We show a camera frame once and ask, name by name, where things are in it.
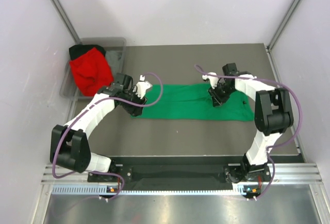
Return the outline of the green t-shirt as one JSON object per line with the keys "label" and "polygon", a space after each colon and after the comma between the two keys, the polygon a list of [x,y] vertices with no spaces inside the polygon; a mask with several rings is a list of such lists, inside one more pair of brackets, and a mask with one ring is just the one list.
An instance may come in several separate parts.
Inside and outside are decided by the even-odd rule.
{"label": "green t-shirt", "polygon": [[214,107],[208,89],[209,85],[206,83],[165,84],[159,102],[143,108],[142,114],[137,118],[242,122],[250,122],[254,119],[249,98],[245,94],[233,92],[225,104]]}

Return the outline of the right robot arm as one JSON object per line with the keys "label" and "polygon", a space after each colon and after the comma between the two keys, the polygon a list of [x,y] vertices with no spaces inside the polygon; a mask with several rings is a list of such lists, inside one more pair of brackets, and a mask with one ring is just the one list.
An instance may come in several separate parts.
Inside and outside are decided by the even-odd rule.
{"label": "right robot arm", "polygon": [[213,106],[224,105],[232,93],[245,94],[255,103],[254,123],[257,129],[240,164],[224,168],[226,179],[232,183],[256,180],[268,172],[268,154],[272,146],[293,124],[289,91],[258,81],[251,73],[237,70],[235,63],[226,64],[222,70],[224,77],[218,77],[214,72],[202,76],[210,83],[208,92]]}

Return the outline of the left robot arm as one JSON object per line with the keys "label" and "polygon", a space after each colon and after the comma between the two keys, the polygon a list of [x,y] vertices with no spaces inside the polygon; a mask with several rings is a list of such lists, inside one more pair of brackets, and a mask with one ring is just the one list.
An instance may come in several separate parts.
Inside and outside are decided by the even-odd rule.
{"label": "left robot arm", "polygon": [[88,139],[104,117],[121,106],[129,115],[142,114],[146,92],[152,84],[140,76],[133,84],[129,75],[117,74],[110,85],[101,87],[85,108],[71,121],[52,129],[50,162],[77,173],[98,171],[106,181],[113,180],[117,169],[111,159],[92,153]]}

